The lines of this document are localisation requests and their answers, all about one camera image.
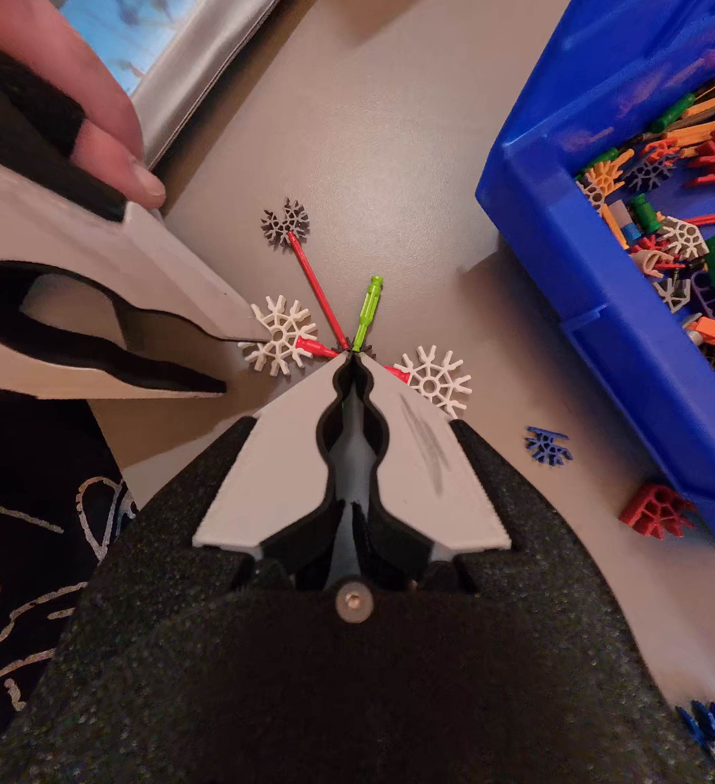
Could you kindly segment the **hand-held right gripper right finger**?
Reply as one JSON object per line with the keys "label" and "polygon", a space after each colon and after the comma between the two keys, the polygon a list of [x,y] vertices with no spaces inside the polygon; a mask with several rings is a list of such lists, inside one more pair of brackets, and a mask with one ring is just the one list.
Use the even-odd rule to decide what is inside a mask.
{"label": "hand-held right gripper right finger", "polygon": [[382,560],[450,560],[511,539],[449,418],[372,358],[357,358],[363,435],[374,453],[367,538]]}

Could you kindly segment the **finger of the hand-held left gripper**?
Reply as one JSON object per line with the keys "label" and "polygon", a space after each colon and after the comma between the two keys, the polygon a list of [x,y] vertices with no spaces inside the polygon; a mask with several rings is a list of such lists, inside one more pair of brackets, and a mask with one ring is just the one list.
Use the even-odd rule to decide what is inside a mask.
{"label": "finger of the hand-held left gripper", "polygon": [[268,340],[252,306],[139,205],[110,221],[1,164],[0,261],[75,274],[216,339]]}
{"label": "finger of the hand-held left gripper", "polygon": [[44,325],[0,299],[0,389],[40,399],[215,397],[220,379]]}

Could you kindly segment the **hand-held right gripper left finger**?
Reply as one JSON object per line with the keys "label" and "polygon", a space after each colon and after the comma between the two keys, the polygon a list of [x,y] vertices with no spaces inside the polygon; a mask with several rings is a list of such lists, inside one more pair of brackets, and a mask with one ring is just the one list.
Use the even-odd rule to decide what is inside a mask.
{"label": "hand-held right gripper left finger", "polygon": [[333,496],[326,422],[341,411],[339,374],[350,354],[328,361],[260,408],[213,502],[194,534],[195,547],[249,555],[286,548],[281,534],[307,535]]}

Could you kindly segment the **white snowflake connector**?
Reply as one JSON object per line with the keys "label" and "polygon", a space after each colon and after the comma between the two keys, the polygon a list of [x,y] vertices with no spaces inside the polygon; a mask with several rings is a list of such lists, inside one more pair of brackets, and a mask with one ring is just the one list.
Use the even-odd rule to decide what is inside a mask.
{"label": "white snowflake connector", "polygon": [[313,358],[309,350],[298,348],[296,343],[298,338],[315,340],[316,324],[310,321],[310,311],[301,307],[298,300],[294,300],[288,309],[284,296],[278,296],[275,300],[268,296],[265,303],[265,310],[252,304],[256,321],[266,330],[265,340],[241,341],[237,347],[243,352],[245,361],[253,364],[256,372],[268,366],[271,377],[279,374],[290,376],[290,362],[302,368],[303,358]]}
{"label": "white snowflake connector", "polygon": [[463,360],[455,358],[452,350],[441,353],[436,345],[418,346],[414,356],[403,354],[393,366],[409,371],[407,386],[450,420],[459,419],[467,409],[472,377],[463,372]]}

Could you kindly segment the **dark grey snowflake connector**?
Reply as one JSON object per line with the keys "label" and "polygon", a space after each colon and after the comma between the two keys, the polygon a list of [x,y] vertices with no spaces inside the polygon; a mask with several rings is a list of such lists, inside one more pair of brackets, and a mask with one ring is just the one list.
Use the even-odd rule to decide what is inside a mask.
{"label": "dark grey snowflake connector", "polygon": [[283,214],[278,216],[271,210],[265,210],[261,220],[261,228],[265,240],[274,248],[291,247],[290,235],[299,243],[303,243],[310,233],[310,217],[304,204],[297,199],[284,201]]}

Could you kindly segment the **long red rod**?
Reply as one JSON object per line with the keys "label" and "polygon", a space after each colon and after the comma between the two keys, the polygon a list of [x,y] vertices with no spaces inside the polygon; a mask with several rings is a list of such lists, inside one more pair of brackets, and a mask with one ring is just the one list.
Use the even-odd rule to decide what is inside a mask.
{"label": "long red rod", "polygon": [[287,232],[287,242],[298,259],[299,265],[301,266],[303,273],[309,282],[311,289],[313,290],[314,296],[323,311],[323,315],[325,316],[327,323],[330,325],[336,342],[343,350],[349,350],[350,342],[346,338],[339,320],[336,318],[334,311],[324,293],[324,290],[322,289],[322,286],[318,281],[316,274],[314,273],[310,261],[308,260],[303,250],[300,240],[298,240],[298,237],[294,231],[289,230]]}

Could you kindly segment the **blue plastic bin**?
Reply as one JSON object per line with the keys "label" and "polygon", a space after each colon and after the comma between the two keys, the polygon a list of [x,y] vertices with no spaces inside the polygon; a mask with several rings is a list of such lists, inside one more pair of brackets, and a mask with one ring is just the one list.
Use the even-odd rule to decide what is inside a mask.
{"label": "blue plastic bin", "polygon": [[477,199],[560,327],[715,536],[715,373],[575,184],[715,76],[715,2],[572,2]]}

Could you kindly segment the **pile of colourful construction pieces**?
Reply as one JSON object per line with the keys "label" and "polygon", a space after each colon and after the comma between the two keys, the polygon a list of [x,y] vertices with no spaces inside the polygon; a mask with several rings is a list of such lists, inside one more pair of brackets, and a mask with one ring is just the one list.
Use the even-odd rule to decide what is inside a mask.
{"label": "pile of colourful construction pieces", "polygon": [[715,76],[574,180],[715,373]]}

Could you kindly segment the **person's left hand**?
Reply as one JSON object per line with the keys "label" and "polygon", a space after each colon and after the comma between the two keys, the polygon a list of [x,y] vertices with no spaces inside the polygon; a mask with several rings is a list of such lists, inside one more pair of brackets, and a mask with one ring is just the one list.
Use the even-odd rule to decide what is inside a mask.
{"label": "person's left hand", "polygon": [[143,133],[125,91],[50,2],[0,1],[0,51],[76,101],[85,113],[69,160],[146,210],[166,200],[148,170]]}

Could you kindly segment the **blue snowflake connector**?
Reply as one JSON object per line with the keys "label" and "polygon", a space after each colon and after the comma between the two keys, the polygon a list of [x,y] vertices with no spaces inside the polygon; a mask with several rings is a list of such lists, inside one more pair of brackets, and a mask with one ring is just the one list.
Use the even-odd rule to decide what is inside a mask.
{"label": "blue snowflake connector", "polygon": [[525,448],[533,460],[551,467],[563,466],[574,458],[566,443],[569,437],[537,426],[528,426]]}

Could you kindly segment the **person's dark printed t-shirt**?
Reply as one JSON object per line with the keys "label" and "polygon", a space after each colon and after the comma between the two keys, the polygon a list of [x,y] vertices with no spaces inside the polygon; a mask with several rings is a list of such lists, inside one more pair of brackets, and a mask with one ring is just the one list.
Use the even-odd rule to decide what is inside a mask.
{"label": "person's dark printed t-shirt", "polygon": [[87,403],[0,397],[0,737],[136,514]]}

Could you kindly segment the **red fan-shaped connector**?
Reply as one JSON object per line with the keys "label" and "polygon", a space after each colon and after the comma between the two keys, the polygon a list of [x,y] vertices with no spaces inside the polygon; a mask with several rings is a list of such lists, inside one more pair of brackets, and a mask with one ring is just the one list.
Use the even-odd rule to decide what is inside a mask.
{"label": "red fan-shaped connector", "polygon": [[645,537],[663,540],[666,534],[684,536],[696,525],[687,517],[695,506],[673,488],[646,481],[630,499],[618,519]]}

